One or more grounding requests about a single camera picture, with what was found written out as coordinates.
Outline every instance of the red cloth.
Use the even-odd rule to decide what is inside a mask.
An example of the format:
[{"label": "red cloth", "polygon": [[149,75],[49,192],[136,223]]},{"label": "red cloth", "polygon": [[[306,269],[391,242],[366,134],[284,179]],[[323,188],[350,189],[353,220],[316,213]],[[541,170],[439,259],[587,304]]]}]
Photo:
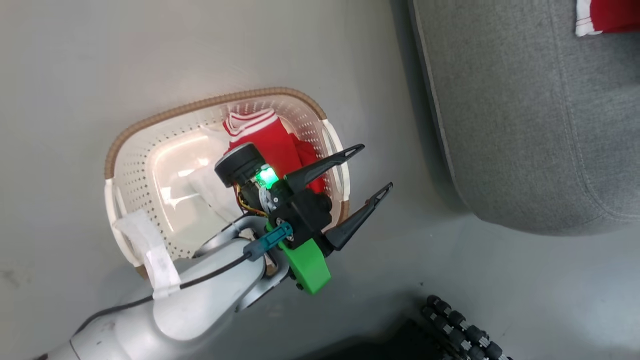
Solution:
[{"label": "red cloth", "polygon": [[[299,140],[294,134],[289,134],[273,109],[249,115],[231,113],[223,126],[231,135],[227,152],[244,143],[252,142],[280,179],[302,166],[317,161],[314,146]],[[323,192],[324,180],[316,179],[309,184],[309,188],[316,193]]]},{"label": "red cloth", "polygon": [[638,0],[577,0],[575,33],[596,35],[640,31]]}]

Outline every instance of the green light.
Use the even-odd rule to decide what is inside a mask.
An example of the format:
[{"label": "green light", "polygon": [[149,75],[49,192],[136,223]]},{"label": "green light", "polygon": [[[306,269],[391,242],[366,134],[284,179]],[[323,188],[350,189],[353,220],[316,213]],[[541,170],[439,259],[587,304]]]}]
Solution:
[{"label": "green light", "polygon": [[268,167],[260,170],[260,172],[255,176],[255,179],[258,180],[258,183],[261,186],[270,189],[271,185],[278,181],[278,176],[272,167]]}]

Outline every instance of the gray ottoman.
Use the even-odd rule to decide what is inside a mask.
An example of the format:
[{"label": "gray ottoman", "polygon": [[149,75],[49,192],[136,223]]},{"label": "gray ottoman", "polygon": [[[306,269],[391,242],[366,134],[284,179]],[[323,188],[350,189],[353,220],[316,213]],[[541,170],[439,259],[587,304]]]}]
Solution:
[{"label": "gray ottoman", "polygon": [[432,111],[481,219],[577,235],[640,222],[640,33],[575,36],[575,0],[414,0]]}]

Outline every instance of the black cable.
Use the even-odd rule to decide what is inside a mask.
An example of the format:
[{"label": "black cable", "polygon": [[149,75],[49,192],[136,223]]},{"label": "black cable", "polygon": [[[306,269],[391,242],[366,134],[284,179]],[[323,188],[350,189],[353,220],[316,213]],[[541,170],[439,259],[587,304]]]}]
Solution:
[{"label": "black cable", "polygon": [[[207,281],[207,280],[211,279],[212,277],[216,277],[216,276],[222,274],[223,272],[226,272],[227,270],[230,270],[230,269],[234,268],[235,266],[239,265],[244,260],[247,260],[249,257],[251,257],[251,253],[248,252],[248,253],[242,255],[240,258],[237,258],[237,259],[231,261],[229,264],[226,264],[225,266],[223,266],[223,267],[221,267],[221,268],[219,268],[217,270],[214,270],[214,271],[208,273],[207,275],[203,275],[203,276],[201,276],[201,277],[199,277],[197,279],[193,279],[191,281],[185,282],[184,284],[180,284],[180,289],[190,288],[191,286],[200,284],[201,282]],[[89,318],[87,318],[82,323],[82,325],[80,325],[78,330],[76,330],[76,332],[74,332],[74,336],[78,332],[81,332],[82,330],[84,330],[84,328],[87,327],[87,325],[89,325],[92,321],[94,321],[95,319],[99,318],[100,316],[112,314],[112,313],[115,313],[115,312],[121,311],[121,310],[130,309],[132,307],[136,307],[138,305],[142,305],[142,304],[144,304],[146,302],[150,302],[153,299],[154,299],[153,295],[149,295],[149,296],[147,296],[145,298],[142,298],[140,300],[136,300],[134,302],[130,302],[128,304],[113,306],[113,307],[109,307],[108,309],[100,310],[97,313],[89,316]]]}]

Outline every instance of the green plastic part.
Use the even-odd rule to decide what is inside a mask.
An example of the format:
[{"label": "green plastic part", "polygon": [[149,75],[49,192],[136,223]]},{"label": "green plastic part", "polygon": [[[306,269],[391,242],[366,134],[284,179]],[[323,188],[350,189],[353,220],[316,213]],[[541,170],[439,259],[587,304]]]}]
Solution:
[{"label": "green plastic part", "polygon": [[[267,230],[272,230],[269,223],[267,223]],[[313,239],[309,239],[295,250],[288,248],[284,241],[278,246],[287,256],[296,281],[307,293],[315,295],[331,280],[331,273],[326,266],[322,251]]]}]

